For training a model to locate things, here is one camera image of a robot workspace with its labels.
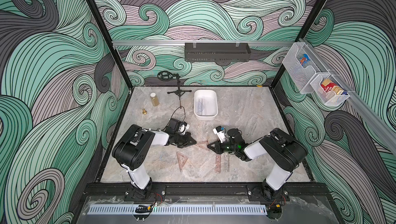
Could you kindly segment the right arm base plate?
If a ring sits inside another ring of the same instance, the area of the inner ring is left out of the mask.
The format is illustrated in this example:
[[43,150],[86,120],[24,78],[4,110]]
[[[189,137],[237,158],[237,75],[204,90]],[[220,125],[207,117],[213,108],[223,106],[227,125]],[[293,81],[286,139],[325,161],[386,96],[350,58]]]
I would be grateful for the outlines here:
[[248,197],[250,201],[259,202],[287,202],[290,198],[285,194],[285,188],[282,186],[279,190],[275,191],[269,186],[259,184],[248,184],[246,186]]

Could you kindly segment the clear semicircle protractor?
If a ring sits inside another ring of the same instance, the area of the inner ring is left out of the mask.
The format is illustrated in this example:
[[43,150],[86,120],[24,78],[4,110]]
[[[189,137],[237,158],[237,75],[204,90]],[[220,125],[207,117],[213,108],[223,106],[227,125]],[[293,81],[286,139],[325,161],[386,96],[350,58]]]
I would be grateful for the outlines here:
[[206,112],[205,112],[205,105],[204,105],[204,101],[203,100],[199,100],[198,101],[198,105],[197,105],[197,114],[199,116],[205,116]]

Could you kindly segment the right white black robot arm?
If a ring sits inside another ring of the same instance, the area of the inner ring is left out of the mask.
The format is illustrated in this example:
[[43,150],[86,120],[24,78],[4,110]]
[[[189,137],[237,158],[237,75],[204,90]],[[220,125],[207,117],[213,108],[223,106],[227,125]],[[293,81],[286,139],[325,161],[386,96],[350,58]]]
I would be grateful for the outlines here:
[[274,160],[275,165],[263,182],[263,193],[269,199],[273,199],[273,195],[282,189],[308,155],[304,145],[279,128],[251,143],[245,142],[241,131],[236,128],[226,131],[224,127],[218,126],[213,132],[219,140],[207,147],[218,155],[233,154],[244,162],[262,155],[269,155]]

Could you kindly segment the long pink ruler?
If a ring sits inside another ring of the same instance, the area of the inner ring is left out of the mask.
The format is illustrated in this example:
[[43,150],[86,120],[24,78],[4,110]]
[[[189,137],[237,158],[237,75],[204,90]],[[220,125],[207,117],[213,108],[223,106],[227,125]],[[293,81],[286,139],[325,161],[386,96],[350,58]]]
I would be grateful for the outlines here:
[[215,156],[215,173],[221,173],[221,158],[220,154],[216,154]]

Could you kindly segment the long clear ruler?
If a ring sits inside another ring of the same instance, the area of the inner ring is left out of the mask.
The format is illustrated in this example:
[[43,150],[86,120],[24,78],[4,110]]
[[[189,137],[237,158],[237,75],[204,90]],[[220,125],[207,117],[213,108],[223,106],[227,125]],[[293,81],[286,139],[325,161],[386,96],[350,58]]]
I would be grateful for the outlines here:
[[228,153],[223,154],[222,156],[223,159],[223,172],[229,172],[230,171],[230,155]]

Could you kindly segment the aluminium rail right wall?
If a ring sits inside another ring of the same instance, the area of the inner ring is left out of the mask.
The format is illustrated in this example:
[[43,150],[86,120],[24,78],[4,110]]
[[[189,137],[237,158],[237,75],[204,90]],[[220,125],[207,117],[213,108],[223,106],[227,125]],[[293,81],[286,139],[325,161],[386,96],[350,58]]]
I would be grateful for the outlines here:
[[349,98],[347,102],[353,106],[358,114],[363,118],[367,126],[375,133],[375,135],[383,141],[386,148],[396,153],[396,133],[388,127],[388,125],[365,103],[365,101],[356,93],[355,90],[337,73],[329,64],[320,56],[315,48],[304,38],[299,39],[300,42],[307,45],[308,50],[312,53],[312,61],[317,65],[320,76],[329,76],[343,90],[347,91]]

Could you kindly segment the clear wall bin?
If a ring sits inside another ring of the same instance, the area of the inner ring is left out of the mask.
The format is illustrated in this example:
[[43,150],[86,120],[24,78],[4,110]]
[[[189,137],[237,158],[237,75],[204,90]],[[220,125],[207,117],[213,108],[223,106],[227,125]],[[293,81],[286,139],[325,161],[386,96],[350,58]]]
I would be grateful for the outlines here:
[[318,73],[310,86],[326,106],[339,106],[350,97],[330,73]]
[[[299,63],[303,54],[307,54],[311,59],[306,68],[303,68]],[[320,72],[314,59],[315,56],[306,43],[296,42],[283,60],[286,71],[301,94],[311,94],[314,91],[310,82]]]

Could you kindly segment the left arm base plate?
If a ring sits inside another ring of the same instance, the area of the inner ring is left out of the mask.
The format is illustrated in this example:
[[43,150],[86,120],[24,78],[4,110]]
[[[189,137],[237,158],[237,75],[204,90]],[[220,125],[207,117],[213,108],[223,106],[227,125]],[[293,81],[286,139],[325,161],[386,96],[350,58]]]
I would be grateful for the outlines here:
[[165,184],[149,184],[144,190],[131,186],[125,192],[124,200],[134,202],[162,202],[165,193]]

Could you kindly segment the spice jar with white lid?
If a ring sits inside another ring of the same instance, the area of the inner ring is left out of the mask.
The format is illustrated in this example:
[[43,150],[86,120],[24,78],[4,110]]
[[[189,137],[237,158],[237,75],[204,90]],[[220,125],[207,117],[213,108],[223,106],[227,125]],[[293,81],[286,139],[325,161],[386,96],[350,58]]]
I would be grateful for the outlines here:
[[151,94],[150,94],[150,98],[151,98],[151,100],[152,100],[153,106],[158,106],[158,105],[160,104],[159,98],[158,98],[158,96],[157,96],[156,93],[154,93],[154,92],[151,93]]

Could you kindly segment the black vertical frame post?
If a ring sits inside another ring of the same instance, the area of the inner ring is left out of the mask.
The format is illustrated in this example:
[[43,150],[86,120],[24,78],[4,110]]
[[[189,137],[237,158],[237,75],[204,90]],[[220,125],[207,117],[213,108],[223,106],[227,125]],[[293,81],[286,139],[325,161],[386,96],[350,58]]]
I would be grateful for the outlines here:
[[[297,35],[297,38],[295,40],[295,42],[298,42],[300,39],[305,38],[308,31],[310,30],[311,26],[313,25],[315,19],[317,18],[317,16],[319,15],[320,11],[322,10],[323,6],[325,5],[327,0],[316,0],[312,11],[309,13],[308,18],[306,19],[304,25],[302,26],[299,34]],[[281,77],[283,76],[284,72],[285,72],[285,67],[282,64],[280,69],[278,70],[275,78],[273,79],[271,85],[270,85],[270,90],[274,91],[277,84],[279,83]]]
[[120,70],[121,76],[124,79],[127,88],[129,89],[129,91],[133,91],[134,87],[131,84],[131,81],[128,77],[126,69],[124,68],[123,61],[121,60],[119,52],[113,47],[110,33],[104,23],[104,20],[100,14],[98,6],[95,3],[95,0],[85,0],[85,1],[88,5],[93,17],[94,17],[94,20],[96,21],[97,25],[99,26],[99,30],[104,37],[105,43],[106,43],[107,47],[109,48],[109,51],[114,59],[115,64],[117,65],[118,69]]

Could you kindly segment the white plastic storage box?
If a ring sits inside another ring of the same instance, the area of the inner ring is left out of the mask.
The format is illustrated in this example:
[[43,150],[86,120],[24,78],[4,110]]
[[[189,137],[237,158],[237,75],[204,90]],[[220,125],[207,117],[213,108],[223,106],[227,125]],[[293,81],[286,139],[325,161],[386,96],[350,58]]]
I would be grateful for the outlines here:
[[199,89],[195,91],[194,114],[198,120],[215,120],[218,112],[217,94],[214,90]]

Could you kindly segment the black vertical frame post right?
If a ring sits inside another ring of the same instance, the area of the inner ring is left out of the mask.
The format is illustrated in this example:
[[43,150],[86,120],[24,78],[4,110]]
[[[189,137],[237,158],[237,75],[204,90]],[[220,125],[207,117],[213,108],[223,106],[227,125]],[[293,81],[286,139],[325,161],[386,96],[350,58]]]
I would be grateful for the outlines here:
[[[311,26],[313,25],[315,19],[317,18],[317,16],[319,15],[320,11],[322,10],[323,6],[325,5],[327,0],[316,0],[312,11],[309,13],[308,18],[306,19],[304,25],[302,26],[299,34],[297,35],[297,38],[295,40],[295,42],[298,42],[300,39],[305,38],[308,31],[310,30]],[[278,70],[275,78],[273,79],[271,85],[270,85],[270,90],[274,91],[277,84],[279,83],[281,77],[283,76],[284,72],[285,72],[285,67],[282,64],[280,69]]]

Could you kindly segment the clear wall bin upper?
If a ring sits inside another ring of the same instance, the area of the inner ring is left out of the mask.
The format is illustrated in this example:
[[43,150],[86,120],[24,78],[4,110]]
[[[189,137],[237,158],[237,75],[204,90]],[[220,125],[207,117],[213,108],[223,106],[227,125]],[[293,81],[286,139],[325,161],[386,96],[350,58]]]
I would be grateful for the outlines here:
[[[303,54],[307,54],[311,59],[306,68],[303,68],[299,63]],[[296,42],[283,60],[286,71],[301,94],[311,94],[314,91],[310,82],[320,72],[314,59],[315,56],[306,43]]]

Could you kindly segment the clear wall bin lower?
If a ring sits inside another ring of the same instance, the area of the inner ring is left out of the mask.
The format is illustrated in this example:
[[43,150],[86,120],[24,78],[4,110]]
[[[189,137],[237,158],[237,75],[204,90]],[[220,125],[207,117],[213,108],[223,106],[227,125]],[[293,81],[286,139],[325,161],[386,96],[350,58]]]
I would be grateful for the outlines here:
[[310,86],[326,106],[339,106],[350,97],[330,73],[318,73]]

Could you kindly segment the black front frame beam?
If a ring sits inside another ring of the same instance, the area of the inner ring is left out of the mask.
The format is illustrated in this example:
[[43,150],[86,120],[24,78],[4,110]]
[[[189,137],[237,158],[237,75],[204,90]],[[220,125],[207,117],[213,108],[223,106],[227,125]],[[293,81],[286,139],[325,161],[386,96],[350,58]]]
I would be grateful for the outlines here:
[[[256,195],[263,188],[261,182],[250,183],[213,183],[213,182],[154,182],[149,186],[149,192],[171,196],[248,196]],[[284,191],[289,196],[323,195],[329,193],[324,183],[289,182],[284,184]],[[130,183],[89,183],[83,191],[84,195],[135,195],[135,187]]]

